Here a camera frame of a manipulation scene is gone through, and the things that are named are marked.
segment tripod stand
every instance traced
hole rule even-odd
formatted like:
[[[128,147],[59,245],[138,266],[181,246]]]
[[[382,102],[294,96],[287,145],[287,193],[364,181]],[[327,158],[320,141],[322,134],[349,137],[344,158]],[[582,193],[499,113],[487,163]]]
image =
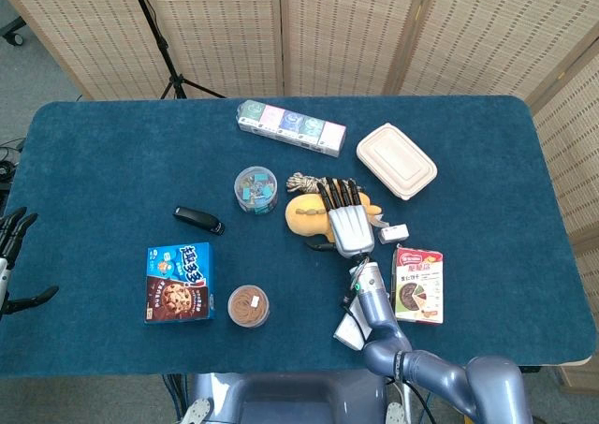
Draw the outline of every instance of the tripod stand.
[[[223,95],[216,93],[214,90],[210,90],[206,87],[202,87],[201,85],[196,84],[195,82],[191,82],[190,80],[187,80],[183,76],[182,73],[177,73],[177,70],[175,69],[175,65],[173,64],[172,59],[170,58],[170,54],[168,54],[167,40],[162,36],[162,34],[160,33],[160,29],[158,29],[158,25],[156,24],[156,12],[153,10],[153,7],[152,7],[152,5],[149,4],[148,0],[138,0],[138,2],[139,2],[139,5],[141,6],[141,10],[143,11],[143,15],[145,16],[146,21],[150,25],[152,34],[153,34],[154,38],[156,39],[156,45],[158,46],[158,50],[160,50],[160,53],[162,54],[162,58],[165,60],[165,64],[167,65],[167,68],[168,68],[168,73],[170,73],[170,77],[168,78],[167,87],[165,88],[165,91],[160,96],[160,99],[164,99],[167,96],[168,91],[170,90],[171,87],[175,91],[175,97],[180,98],[180,99],[187,98],[187,95],[185,94],[185,90],[183,89],[184,84],[194,87],[194,88],[200,90],[201,92],[205,92],[209,95],[216,96],[217,98],[224,98]]]

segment blue carpet tablecloth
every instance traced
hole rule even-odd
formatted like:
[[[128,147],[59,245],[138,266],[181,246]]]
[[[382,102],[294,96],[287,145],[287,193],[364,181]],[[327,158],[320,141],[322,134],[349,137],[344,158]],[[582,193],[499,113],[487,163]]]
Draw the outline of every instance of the blue carpet tablecloth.
[[[347,126],[339,158],[241,132],[239,99],[52,103],[34,119],[8,211],[39,219],[24,242],[12,298],[51,284],[49,303],[0,322],[0,375],[333,370],[362,367],[332,333],[350,263],[310,251],[285,226],[294,171],[355,177],[406,223],[409,246],[445,255],[445,323],[403,324],[414,347],[458,363],[501,354],[518,364],[592,353],[595,330],[527,107],[508,96],[273,98]],[[357,159],[391,122],[427,153],[437,178],[407,202]],[[279,205],[241,211],[233,182],[270,168]],[[215,236],[176,221],[177,205],[218,216]],[[209,241],[216,319],[145,325],[146,248]],[[390,274],[392,245],[374,257]],[[260,285],[259,329],[228,318],[238,285]]]

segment wheel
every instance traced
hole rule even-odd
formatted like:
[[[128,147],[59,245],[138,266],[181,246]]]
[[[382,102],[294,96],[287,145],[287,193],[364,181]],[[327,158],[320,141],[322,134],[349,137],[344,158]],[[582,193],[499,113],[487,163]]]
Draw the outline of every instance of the wheel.
[[[4,38],[13,47],[20,47],[22,45],[22,43],[24,42],[24,40],[21,37],[21,35],[17,34],[17,33],[7,34],[7,35],[4,36]]]

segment floor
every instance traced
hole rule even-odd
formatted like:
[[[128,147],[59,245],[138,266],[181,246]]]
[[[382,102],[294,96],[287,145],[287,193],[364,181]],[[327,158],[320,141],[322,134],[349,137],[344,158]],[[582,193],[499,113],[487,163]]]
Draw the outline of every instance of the floor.
[[[7,0],[0,0],[0,25],[16,16]],[[80,94],[30,29],[20,34],[22,47],[0,39],[0,142],[24,137],[42,105],[75,101]],[[551,369],[526,374],[525,382],[533,412],[547,423],[599,422],[599,396],[562,393]],[[463,422],[438,399],[431,410],[439,423]],[[175,422],[170,397],[154,375],[0,380],[0,414],[6,424]]]

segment white eraser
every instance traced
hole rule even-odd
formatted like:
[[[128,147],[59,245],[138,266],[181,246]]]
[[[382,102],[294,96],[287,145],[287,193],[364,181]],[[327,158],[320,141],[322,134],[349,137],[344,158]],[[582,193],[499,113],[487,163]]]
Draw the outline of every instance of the white eraser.
[[[362,312],[362,307],[359,305],[358,298],[354,298],[354,300],[352,300],[349,310],[352,314],[354,314],[356,320],[359,322],[359,326],[362,328],[364,336],[368,338],[373,330],[366,322],[366,318]],[[354,318],[352,318],[349,314],[345,314],[341,323],[339,324],[339,327],[337,330],[335,330],[333,337],[355,351],[361,351],[362,347],[364,347],[364,340],[362,340],[362,336],[359,333],[358,325],[356,324]]]
[[[410,233],[408,232],[408,226],[406,225],[396,225],[390,227],[383,227],[378,232],[378,239],[381,243],[393,243],[394,241],[404,241],[410,237]]]

